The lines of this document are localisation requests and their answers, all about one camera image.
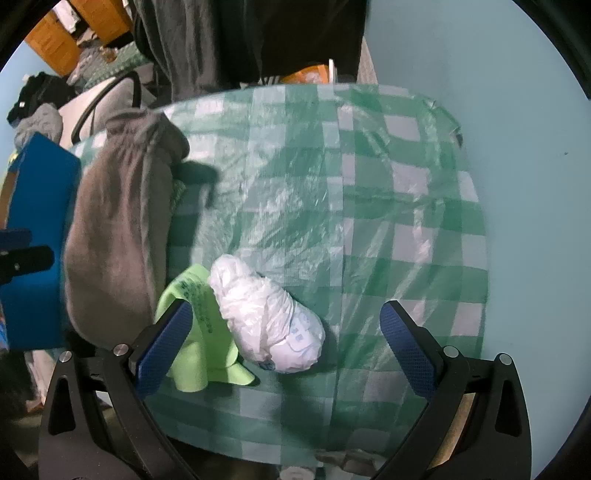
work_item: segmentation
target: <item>green checkered tablecloth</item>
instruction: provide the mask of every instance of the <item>green checkered tablecloth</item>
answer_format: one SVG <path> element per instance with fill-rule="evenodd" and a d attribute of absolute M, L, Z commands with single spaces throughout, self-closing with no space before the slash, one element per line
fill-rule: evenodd
<path fill-rule="evenodd" d="M 147 400 L 172 437 L 225 455 L 315 468 L 316 449 L 389 455 L 418 418 L 379 331 L 399 299 L 443 344 L 479 356 L 488 294 L 482 210 L 457 122 L 389 86 L 273 86 L 167 107 L 191 151 L 168 275 L 223 253 L 282 284 L 324 321 L 318 365 L 246 362 L 256 384 Z M 92 160 L 105 134 L 73 147 Z"/>
<path fill-rule="evenodd" d="M 84 90 L 90 90 L 100 82 L 115 77 L 120 73 L 130 72 L 131 70 L 150 63 L 142 53 L 138 50 L 135 42 L 127 44 L 117 52 L 117 58 L 111 63 L 104 61 L 101 55 L 98 55 L 94 60 L 90 72 L 85 72 L 88 81 L 84 85 Z"/>

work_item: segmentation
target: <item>lime green cloth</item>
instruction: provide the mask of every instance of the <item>lime green cloth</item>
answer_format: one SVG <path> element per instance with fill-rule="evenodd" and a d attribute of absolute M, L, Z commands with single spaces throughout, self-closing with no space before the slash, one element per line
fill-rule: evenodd
<path fill-rule="evenodd" d="M 205 268 L 192 265 L 168 285 L 156 310 L 159 319 L 174 299 L 185 299 L 193 307 L 193 327 L 168 371 L 183 392 L 202 390 L 208 382 L 248 385 L 255 379 L 237 362 L 238 348 L 207 285 L 208 277 Z"/>

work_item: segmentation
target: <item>orange bag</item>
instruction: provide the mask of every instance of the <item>orange bag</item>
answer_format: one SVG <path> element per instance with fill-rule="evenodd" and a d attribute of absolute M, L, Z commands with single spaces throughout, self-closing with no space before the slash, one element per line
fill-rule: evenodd
<path fill-rule="evenodd" d="M 292 73 L 281 79 L 281 83 L 328 83 L 329 67 L 328 65 L 314 65 L 306 67 L 299 72 Z"/>

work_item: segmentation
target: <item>gray clothing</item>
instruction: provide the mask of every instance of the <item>gray clothing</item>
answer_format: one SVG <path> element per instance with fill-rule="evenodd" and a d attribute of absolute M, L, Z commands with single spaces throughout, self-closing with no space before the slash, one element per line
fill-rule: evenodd
<path fill-rule="evenodd" d="M 227 88 L 217 0 L 137 0 L 150 50 L 178 102 Z"/>
<path fill-rule="evenodd" d="M 189 142 L 163 113 L 127 109 L 85 172 L 64 250 L 66 306 L 90 343 L 131 343 L 154 320 L 166 281 L 171 166 Z"/>
<path fill-rule="evenodd" d="M 14 147 L 20 152 L 36 132 L 59 144 L 63 128 L 64 122 L 60 112 L 52 104 L 44 103 L 34 114 L 18 124 L 14 135 Z"/>

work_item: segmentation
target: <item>crumpled plastic bag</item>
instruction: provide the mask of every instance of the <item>crumpled plastic bag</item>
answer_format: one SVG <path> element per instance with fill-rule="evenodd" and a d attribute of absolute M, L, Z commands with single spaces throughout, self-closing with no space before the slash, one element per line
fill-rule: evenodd
<path fill-rule="evenodd" d="M 270 278 L 242 260 L 222 255 L 209 285 L 244 358 L 279 373 L 308 370 L 320 356 L 322 323 Z"/>

